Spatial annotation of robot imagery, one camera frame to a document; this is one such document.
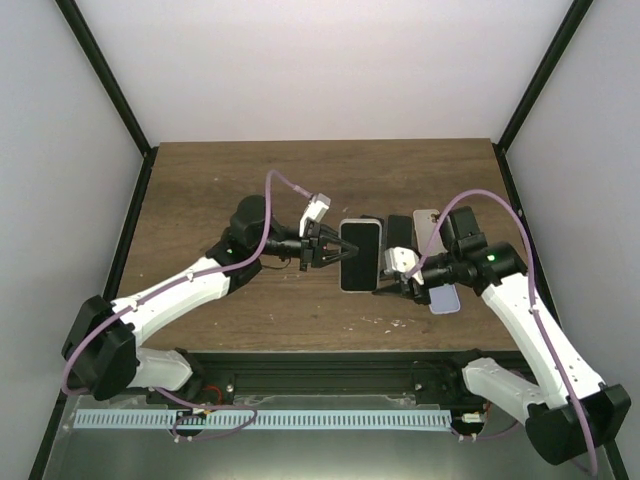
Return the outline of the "dark teal phone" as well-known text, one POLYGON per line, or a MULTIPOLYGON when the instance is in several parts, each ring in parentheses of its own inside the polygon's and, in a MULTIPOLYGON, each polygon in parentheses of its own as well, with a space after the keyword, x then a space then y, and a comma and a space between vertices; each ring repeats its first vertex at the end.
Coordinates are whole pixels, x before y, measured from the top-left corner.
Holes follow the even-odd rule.
POLYGON ((389 215, 386 222, 386 248, 412 248, 413 229, 410 216, 389 215))

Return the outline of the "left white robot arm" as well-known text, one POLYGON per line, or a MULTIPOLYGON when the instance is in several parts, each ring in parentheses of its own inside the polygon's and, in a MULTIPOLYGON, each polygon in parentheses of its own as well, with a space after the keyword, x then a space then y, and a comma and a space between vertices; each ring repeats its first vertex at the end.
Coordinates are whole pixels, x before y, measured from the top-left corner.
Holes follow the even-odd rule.
POLYGON ((248 196, 220 240, 182 272, 128 297, 87 299, 62 347, 64 387, 96 400, 131 388, 158 387, 181 403, 196 402, 205 381, 194 360, 184 350, 153 350, 145 342, 197 307, 244 287, 261 272, 262 255, 297 259, 301 270, 355 257, 358 247, 322 223, 329 206, 325 195, 313 196, 292 229, 275 220, 268 199, 248 196))

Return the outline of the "metal front plate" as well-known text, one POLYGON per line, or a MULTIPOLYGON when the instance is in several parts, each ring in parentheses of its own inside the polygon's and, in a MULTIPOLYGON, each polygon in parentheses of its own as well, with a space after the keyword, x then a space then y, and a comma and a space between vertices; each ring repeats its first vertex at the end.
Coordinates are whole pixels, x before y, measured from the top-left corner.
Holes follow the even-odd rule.
MULTIPOLYGON (((582 479, 584 460, 552 466, 493 411, 485 434, 447 431, 75 429, 82 409, 175 410, 140 398, 81 397, 64 409, 46 479, 582 479)), ((386 398, 271 398, 261 410, 427 410, 386 398)))

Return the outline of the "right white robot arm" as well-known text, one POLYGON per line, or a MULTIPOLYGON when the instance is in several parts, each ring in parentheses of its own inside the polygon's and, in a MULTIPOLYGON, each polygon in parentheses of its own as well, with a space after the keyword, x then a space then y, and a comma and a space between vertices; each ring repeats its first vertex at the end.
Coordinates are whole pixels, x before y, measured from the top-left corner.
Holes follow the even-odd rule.
POLYGON ((552 465, 615 439, 632 405, 629 394, 582 358, 540 300, 531 268, 510 243, 488 243, 470 207, 446 217, 436 210, 391 215, 383 231, 383 272, 393 282, 382 293, 429 305, 438 287, 472 289, 506 327, 534 377, 528 381, 480 352, 468 353, 444 378, 451 400, 477 395, 497 405, 552 465))

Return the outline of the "right black frame post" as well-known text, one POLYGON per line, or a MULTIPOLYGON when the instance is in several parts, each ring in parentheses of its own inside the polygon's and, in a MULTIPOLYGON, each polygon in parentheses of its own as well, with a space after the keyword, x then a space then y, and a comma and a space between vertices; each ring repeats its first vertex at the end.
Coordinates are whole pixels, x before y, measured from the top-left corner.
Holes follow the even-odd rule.
POLYGON ((513 145, 593 3, 593 0, 573 0, 569 5, 566 14, 507 122, 499 141, 496 143, 501 152, 506 153, 513 145))

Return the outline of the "left black frame post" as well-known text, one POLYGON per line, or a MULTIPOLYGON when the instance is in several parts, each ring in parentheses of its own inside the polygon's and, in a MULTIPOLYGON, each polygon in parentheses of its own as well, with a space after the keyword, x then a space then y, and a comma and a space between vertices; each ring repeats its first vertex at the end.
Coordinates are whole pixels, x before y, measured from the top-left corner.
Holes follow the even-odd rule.
POLYGON ((153 148, 144 134, 134 111, 127 101, 116 76, 104 56, 78 3, 74 0, 55 0, 73 36, 96 74, 104 92, 115 108, 122 124, 143 158, 148 158, 153 148))

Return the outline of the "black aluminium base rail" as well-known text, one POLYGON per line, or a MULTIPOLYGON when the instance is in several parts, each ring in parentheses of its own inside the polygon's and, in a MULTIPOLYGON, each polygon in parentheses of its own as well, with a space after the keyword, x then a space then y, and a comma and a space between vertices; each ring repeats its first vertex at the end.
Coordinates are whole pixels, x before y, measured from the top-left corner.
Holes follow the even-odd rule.
POLYGON ((324 353, 195 353, 193 377, 174 392, 187 401, 275 395, 408 395, 423 404, 469 405, 462 368, 492 357, 513 367, 513 352, 409 351, 324 353))

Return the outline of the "black frame post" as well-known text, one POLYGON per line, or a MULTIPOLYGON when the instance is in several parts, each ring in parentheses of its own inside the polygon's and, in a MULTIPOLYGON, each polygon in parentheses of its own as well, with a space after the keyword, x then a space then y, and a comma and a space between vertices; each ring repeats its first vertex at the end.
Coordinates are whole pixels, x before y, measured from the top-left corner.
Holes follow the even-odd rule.
POLYGON ((573 0, 569 5, 566 14, 507 122, 499 141, 496 143, 501 152, 506 153, 513 145, 593 3, 593 0, 573 0))
POLYGON ((73 36, 96 74, 104 92, 115 108, 122 124, 143 158, 148 158, 153 148, 144 134, 134 111, 127 101, 116 76, 104 56, 78 3, 74 0, 55 0, 73 36))

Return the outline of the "beige phone case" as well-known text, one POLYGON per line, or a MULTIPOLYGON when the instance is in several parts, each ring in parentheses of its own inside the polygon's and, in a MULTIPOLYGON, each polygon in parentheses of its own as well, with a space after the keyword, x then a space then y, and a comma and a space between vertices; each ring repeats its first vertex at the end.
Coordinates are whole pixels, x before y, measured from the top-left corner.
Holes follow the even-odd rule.
POLYGON ((436 224, 440 212, 436 209, 419 209, 413 212, 413 222, 417 248, 421 255, 438 255, 445 253, 440 234, 436 231, 436 224))

